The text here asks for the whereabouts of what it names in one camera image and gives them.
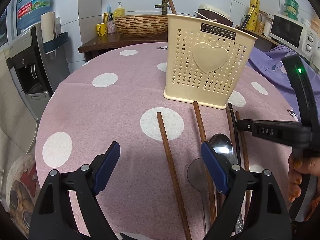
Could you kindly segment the person's right hand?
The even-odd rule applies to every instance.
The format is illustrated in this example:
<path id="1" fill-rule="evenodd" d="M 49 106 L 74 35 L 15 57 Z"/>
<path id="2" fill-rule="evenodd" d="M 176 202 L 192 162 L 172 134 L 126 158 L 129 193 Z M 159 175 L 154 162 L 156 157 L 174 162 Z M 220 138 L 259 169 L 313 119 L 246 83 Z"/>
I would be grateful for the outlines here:
<path id="1" fill-rule="evenodd" d="M 306 215 L 305 221 L 307 221 L 314 212 L 316 206 L 319 203 L 319 175 L 320 175 L 320 165 L 319 157 L 312 157 L 309 159 L 300 158 L 296 159 L 291 153 L 288 159 L 289 163 L 289 172 L 288 172 L 288 198 L 289 202 L 293 202 L 298 198 L 302 189 L 300 184 L 303 181 L 303 174 L 310 174 L 318 178 L 317 181 L 317 192 L 315 193 L 312 202 L 309 205 L 308 213 Z"/>

